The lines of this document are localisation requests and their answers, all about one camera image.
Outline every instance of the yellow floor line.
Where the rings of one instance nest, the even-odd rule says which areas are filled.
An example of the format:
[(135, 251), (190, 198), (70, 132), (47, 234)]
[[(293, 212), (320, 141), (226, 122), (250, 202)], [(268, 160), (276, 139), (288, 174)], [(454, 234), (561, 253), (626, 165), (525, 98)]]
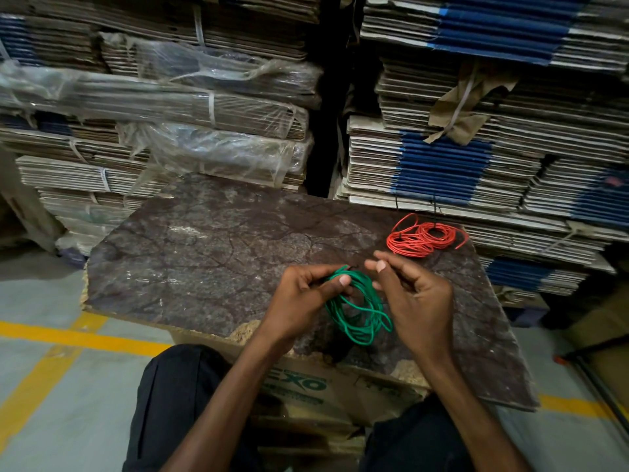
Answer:
[[(95, 333), (106, 321), (106, 317), (83, 313), (70, 328), (85, 332), (76, 334)], [(48, 350), (6, 401), (0, 405), (0, 454), (4, 452), (11, 438), (26, 425), (82, 351), (81, 348), (72, 347), (61, 341), (45, 342), (59, 344), (55, 344)]]
[[(35, 366), (35, 369), (33, 369), (24, 381), (22, 381), (18, 387), (18, 389), (21, 388), (21, 392), (16, 394), (18, 392), (18, 389), (16, 389), (12, 396), (2, 406), (0, 406), (0, 453), (2, 453), (6, 442), (5, 430), (19, 430), (23, 427), (28, 420), (28, 417), (43, 401), (54, 384), (60, 380), (63, 374), (72, 365), (72, 361), (75, 359), (75, 357), (72, 356), (74, 353), (66, 356), (58, 356), (59, 353), (55, 353), (57, 351), (56, 348), (66, 347), (70, 350), (76, 350), (78, 352), (80, 352), (82, 348), (89, 348), (154, 357), (171, 346), (170, 344), (164, 343), (94, 334), (98, 328), (93, 330), (87, 328), (85, 332), (76, 331), (76, 324), (73, 326), (73, 329), (74, 330), (59, 330), (56, 328), (45, 328), (43, 326), (29, 326), (0, 322), (0, 337), (55, 343), (58, 345), (53, 346), (47, 356), (43, 358), (42, 361)], [(72, 359), (65, 361), (65, 359), (69, 357), (72, 357)], [(50, 363), (50, 365), (44, 368), (41, 366), (42, 363), (44, 363), (44, 365)], [(45, 374), (40, 371), (40, 369), (44, 369), (50, 374)], [(11, 417), (13, 417), (13, 420), (8, 422), (6, 420), (6, 417), (9, 417), (7, 414), (19, 405), (16, 403), (17, 399), (12, 398), (19, 397), (20, 395), (25, 395), (25, 397), (27, 397), (27, 400), (24, 401), (25, 404), (19, 408), (22, 412), (15, 413), (14, 415), (12, 414)], [(544, 410), (593, 418), (610, 419), (613, 417), (609, 408), (600, 402), (587, 401), (583, 399), (565, 399), (548, 395), (540, 395), (540, 401)], [(6, 426), (7, 423), (11, 423), (13, 426), (8, 428)]]

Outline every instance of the gray floor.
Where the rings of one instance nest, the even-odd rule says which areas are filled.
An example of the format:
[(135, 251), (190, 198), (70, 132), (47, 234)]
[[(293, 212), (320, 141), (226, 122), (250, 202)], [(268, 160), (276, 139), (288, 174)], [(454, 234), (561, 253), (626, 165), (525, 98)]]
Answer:
[[(0, 258), (0, 321), (68, 328), (80, 315), (83, 272), (45, 253)], [(98, 334), (169, 343), (164, 331), (108, 320)], [(594, 401), (570, 368), (552, 362), (567, 346), (552, 332), (516, 336), (541, 395)], [(46, 354), (50, 344), (0, 335), (0, 404)], [(4, 472), (119, 471), (138, 381), (148, 357), (83, 350), (73, 366), (0, 455)], [(507, 431), (539, 471), (629, 471), (629, 442), (608, 419), (542, 409), (499, 408)]]

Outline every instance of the green wire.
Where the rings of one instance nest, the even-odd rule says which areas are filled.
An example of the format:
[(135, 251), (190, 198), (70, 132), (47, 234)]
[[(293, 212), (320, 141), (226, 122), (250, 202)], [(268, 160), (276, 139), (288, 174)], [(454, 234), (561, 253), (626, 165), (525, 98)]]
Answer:
[[(325, 304), (325, 308), (334, 320), (334, 323), (356, 344), (369, 346), (373, 343), (375, 335), (384, 328), (388, 332), (393, 331), (391, 319), (384, 313), (384, 307), (378, 293), (371, 285), (371, 278), (362, 272), (350, 270), (344, 266), (336, 270), (328, 280), (341, 275), (349, 275), (352, 278), (351, 285), (362, 293), (365, 298), (364, 306), (357, 306), (343, 295), (338, 295)], [(358, 314), (347, 316), (343, 311), (343, 303), (358, 310)]]

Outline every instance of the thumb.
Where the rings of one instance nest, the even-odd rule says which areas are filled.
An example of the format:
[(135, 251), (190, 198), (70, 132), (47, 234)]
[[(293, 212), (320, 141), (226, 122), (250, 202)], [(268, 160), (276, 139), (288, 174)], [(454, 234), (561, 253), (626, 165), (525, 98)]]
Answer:
[(313, 303), (316, 303), (316, 308), (321, 308), (323, 304), (338, 296), (343, 290), (352, 282), (352, 278), (349, 275), (341, 275), (326, 281), (323, 285), (313, 288), (308, 292)]
[(396, 309), (396, 307), (404, 308), (406, 292), (391, 265), (384, 260), (379, 260), (375, 265), (375, 270), (378, 272), (378, 281), (387, 296), (391, 310)]

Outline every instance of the black pants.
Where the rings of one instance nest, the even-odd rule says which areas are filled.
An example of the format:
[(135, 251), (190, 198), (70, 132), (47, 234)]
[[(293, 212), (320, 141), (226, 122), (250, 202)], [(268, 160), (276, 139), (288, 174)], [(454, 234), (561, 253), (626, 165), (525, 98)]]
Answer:
[[(138, 404), (123, 472), (157, 472), (209, 402), (229, 364), (201, 345), (177, 345), (153, 358), (138, 387)], [(262, 471), (246, 427), (232, 458), (232, 471)], [(459, 432), (432, 395), (402, 416), (375, 424), (362, 472), (472, 471)]]

